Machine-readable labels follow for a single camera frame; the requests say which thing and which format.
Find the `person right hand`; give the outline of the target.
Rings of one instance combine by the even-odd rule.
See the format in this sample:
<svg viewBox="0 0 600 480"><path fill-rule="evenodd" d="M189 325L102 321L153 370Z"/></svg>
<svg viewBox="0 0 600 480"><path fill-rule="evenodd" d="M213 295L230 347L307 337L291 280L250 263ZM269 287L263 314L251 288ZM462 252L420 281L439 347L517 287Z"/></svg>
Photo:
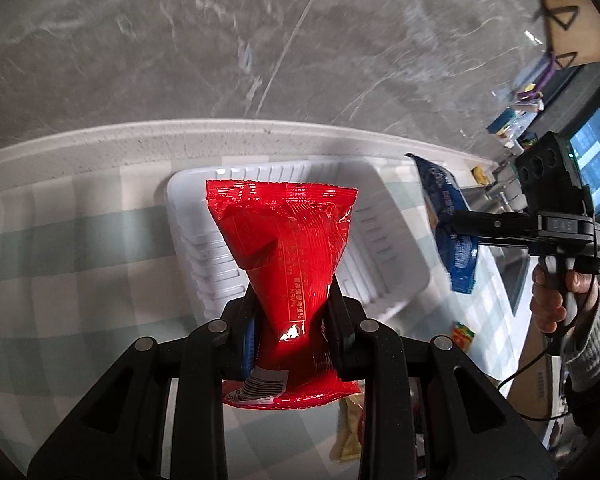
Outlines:
<svg viewBox="0 0 600 480"><path fill-rule="evenodd" d="M542 266L535 267L532 274L533 287L530 310L536 327L543 333L552 334L567 317L564 297L548 282ZM582 330L594 316L598 296L597 278L570 270L565 276L565 289L573 294L578 306L576 327Z"/></svg>

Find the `grey knit sleeve forearm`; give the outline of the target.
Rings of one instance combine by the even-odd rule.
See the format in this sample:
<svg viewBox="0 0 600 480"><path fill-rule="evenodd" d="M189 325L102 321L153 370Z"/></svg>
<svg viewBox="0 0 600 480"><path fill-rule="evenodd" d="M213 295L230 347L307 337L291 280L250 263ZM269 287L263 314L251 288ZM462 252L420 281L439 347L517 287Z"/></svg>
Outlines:
<svg viewBox="0 0 600 480"><path fill-rule="evenodd" d="M562 349L571 389L583 392L600 381L600 286L596 287L597 300L577 322L573 333Z"/></svg>

